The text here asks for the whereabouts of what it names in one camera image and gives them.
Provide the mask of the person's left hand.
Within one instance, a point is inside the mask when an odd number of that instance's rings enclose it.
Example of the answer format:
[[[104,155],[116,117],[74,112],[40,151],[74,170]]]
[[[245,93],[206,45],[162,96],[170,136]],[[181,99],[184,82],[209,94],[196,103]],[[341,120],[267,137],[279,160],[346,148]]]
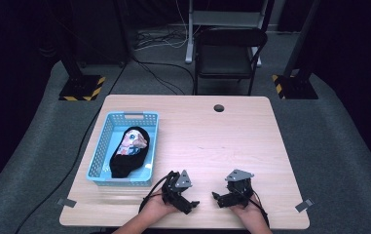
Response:
[[[167,215],[177,213],[178,209],[170,203],[165,203],[161,194],[152,195],[139,213],[145,223],[151,225]]]

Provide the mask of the white metal stand frame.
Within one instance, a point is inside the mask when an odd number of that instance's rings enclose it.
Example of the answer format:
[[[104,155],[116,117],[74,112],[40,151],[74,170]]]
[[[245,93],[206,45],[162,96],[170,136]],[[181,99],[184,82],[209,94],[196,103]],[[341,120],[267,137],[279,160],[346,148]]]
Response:
[[[262,0],[258,12],[195,10],[194,0],[188,0],[188,39],[185,62],[193,61],[195,28],[204,26],[245,27],[267,30],[275,0]]]

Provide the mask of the grey floor carpet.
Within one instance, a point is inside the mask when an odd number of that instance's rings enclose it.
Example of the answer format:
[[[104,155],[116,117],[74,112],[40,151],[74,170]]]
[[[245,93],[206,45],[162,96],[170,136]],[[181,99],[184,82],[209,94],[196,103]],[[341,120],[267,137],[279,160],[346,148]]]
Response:
[[[315,203],[304,231],[277,234],[371,234],[371,153],[337,95],[317,77],[318,99],[278,97],[272,76],[283,70],[297,37],[272,32],[261,54],[253,93],[270,99],[303,198]],[[59,222],[101,106],[60,101],[65,81],[56,64],[43,99],[19,146],[0,174],[0,234],[89,234]]]

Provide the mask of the black stand with striped base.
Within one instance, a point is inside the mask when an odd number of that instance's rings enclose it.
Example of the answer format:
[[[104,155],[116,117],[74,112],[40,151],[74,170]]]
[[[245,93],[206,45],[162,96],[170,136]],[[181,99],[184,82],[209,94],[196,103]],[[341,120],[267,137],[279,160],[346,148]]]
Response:
[[[62,33],[62,26],[56,19],[53,8],[45,0],[50,15],[50,25],[55,47],[67,74],[68,79],[59,93],[60,100],[95,100],[100,93],[105,78],[100,75],[84,75],[76,60],[73,58],[71,48]]]
[[[281,99],[318,99],[318,96],[310,82],[310,76],[312,74],[315,59],[312,56],[304,58],[304,62],[298,69],[298,73],[292,75],[292,72],[299,61],[300,54],[303,52],[304,43],[306,42],[310,29],[314,24],[314,18],[319,4],[320,0],[313,1],[313,5],[310,8],[283,74],[272,76],[278,96]]]

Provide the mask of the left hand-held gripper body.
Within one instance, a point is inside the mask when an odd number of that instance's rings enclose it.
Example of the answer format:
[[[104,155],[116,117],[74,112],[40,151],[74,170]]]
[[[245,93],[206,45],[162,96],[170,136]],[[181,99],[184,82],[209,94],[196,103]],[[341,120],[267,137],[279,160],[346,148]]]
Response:
[[[163,201],[170,204],[189,204],[182,193],[190,187],[192,187],[192,182],[186,170],[181,173],[170,172],[162,187]]]

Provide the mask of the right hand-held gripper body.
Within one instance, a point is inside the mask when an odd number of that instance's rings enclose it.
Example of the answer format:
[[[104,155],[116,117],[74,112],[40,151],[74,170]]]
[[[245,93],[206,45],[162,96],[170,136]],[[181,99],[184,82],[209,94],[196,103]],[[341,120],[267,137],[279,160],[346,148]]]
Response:
[[[253,195],[251,186],[251,179],[253,177],[254,174],[239,169],[234,169],[227,175],[227,189],[229,193],[235,195],[232,199],[238,201],[237,205],[247,206],[249,198]]]

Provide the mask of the black folding chair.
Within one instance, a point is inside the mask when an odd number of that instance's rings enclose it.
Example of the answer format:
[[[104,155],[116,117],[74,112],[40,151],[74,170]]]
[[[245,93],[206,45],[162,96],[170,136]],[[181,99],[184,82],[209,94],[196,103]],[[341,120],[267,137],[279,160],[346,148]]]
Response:
[[[202,31],[195,39],[195,80],[193,94],[199,92],[199,79],[248,80],[250,96],[259,54],[268,41],[260,28],[216,28]]]

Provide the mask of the dark cabinet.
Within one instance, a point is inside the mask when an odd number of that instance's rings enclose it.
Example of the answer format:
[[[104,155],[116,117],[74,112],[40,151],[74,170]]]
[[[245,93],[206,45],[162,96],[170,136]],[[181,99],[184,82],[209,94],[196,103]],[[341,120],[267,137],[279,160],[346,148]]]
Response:
[[[125,65],[130,57],[119,0],[71,0],[76,60]]]

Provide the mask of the person's right hand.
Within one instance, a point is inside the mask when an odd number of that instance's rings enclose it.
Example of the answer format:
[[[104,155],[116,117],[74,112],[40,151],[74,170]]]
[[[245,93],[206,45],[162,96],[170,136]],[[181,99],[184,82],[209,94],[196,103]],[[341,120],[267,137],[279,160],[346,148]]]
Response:
[[[250,198],[247,206],[235,205],[230,207],[230,210],[241,220],[246,228],[267,227],[267,223],[259,209],[259,202],[255,196]]]

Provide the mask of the grey tape piece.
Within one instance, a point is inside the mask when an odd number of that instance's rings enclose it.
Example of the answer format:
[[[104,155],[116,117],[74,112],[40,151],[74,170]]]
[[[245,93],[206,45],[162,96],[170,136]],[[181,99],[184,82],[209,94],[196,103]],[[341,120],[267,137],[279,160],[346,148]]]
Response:
[[[75,205],[77,204],[76,201],[73,201],[73,200],[70,200],[70,199],[67,199],[67,198],[59,198],[56,203],[58,205],[61,205],[61,206],[64,206],[64,207],[70,207],[70,208],[74,208]]]
[[[307,210],[309,207],[311,207],[315,202],[312,199],[304,200],[302,203],[298,204],[295,209],[298,213],[301,213],[302,211]]]

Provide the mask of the blue plastic basket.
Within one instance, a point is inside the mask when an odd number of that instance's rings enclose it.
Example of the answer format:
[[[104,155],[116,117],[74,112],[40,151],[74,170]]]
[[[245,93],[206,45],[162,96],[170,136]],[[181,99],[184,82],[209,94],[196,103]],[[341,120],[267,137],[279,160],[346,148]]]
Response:
[[[108,112],[88,168],[87,179],[98,186],[151,186],[158,126],[157,112]],[[129,127],[141,127],[148,133],[148,154],[143,165],[128,177],[113,178],[109,160]]]

